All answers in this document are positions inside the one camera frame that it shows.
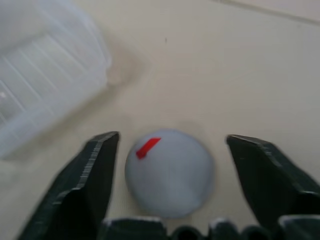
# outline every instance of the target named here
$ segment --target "white tabletop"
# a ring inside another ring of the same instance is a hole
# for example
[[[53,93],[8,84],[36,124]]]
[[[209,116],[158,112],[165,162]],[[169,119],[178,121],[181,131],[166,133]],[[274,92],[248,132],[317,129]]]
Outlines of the white tabletop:
[[[54,175],[93,135],[120,131],[107,216],[148,215],[130,196],[124,167],[135,140],[176,128],[215,159],[215,190],[193,214],[164,220],[204,234],[217,217],[256,223],[227,134],[275,143],[320,180],[320,28],[209,0],[76,0],[101,29],[113,65],[109,88],[1,163],[0,238],[12,239]]]

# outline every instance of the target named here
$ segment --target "red mark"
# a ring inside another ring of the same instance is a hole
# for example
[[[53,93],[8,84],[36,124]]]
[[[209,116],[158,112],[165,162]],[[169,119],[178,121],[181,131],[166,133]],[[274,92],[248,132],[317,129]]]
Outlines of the red mark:
[[[143,159],[147,153],[152,149],[159,141],[161,137],[150,138],[138,151],[136,151],[136,156],[139,160]]]

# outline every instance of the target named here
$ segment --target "clear plastic container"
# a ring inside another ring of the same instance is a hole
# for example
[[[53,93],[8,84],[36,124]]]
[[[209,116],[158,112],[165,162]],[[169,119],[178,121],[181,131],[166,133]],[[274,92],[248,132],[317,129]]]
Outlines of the clear plastic container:
[[[67,0],[0,0],[0,157],[106,87],[111,57]]]

